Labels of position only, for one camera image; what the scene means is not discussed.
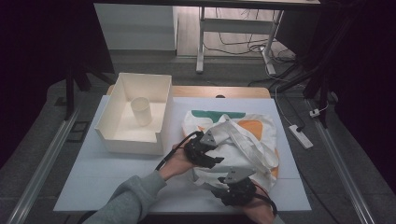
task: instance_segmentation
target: white box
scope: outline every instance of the white box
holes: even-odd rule
[[[147,126],[134,119],[130,103],[135,97],[150,101],[152,122]],[[95,130],[111,152],[163,155],[163,125],[168,125],[172,103],[171,76],[120,73]]]

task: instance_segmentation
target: table leg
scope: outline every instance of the table leg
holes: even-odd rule
[[[205,8],[201,7],[201,17],[199,20],[199,43],[197,53],[197,67],[196,73],[202,74],[204,72],[204,28],[205,28]]]
[[[265,46],[265,48],[264,47],[260,48],[261,51],[262,51],[262,57],[264,58],[264,61],[265,61],[265,67],[267,69],[267,73],[268,73],[269,76],[272,76],[272,75],[276,74],[276,71],[275,71],[275,68],[274,68],[274,66],[273,66],[273,64],[271,62],[271,58],[269,56],[269,53],[270,53],[270,50],[271,50],[272,43],[274,42],[276,30],[277,30],[277,27],[279,25],[280,18],[282,17],[282,13],[283,13],[283,11],[278,11],[277,16],[276,16],[276,18],[275,18],[275,20],[273,22],[272,27],[271,27],[271,32],[270,32],[270,34],[268,36],[268,43]]]

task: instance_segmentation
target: power strip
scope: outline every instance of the power strip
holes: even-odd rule
[[[305,149],[309,149],[313,146],[311,141],[305,136],[303,132],[297,132],[297,125],[291,125],[289,126],[289,130],[291,133],[297,138],[297,140],[303,145]]]

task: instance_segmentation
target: paper cup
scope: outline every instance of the paper cup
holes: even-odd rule
[[[134,112],[134,118],[140,126],[146,126],[151,123],[151,109],[149,99],[146,97],[136,97],[131,101],[131,108]]]

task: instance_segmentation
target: metal stand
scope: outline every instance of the metal stand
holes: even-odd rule
[[[204,72],[204,33],[205,32],[220,32],[220,33],[234,33],[234,34],[256,34],[269,35],[268,43],[265,48],[261,48],[262,57],[265,61],[268,74],[274,75],[276,73],[272,65],[269,52],[275,38],[276,30],[282,17],[283,11],[278,11],[274,21],[242,21],[242,20],[224,20],[224,19],[206,19],[205,8],[201,7],[200,16],[200,34],[197,53],[196,73],[202,74]]]

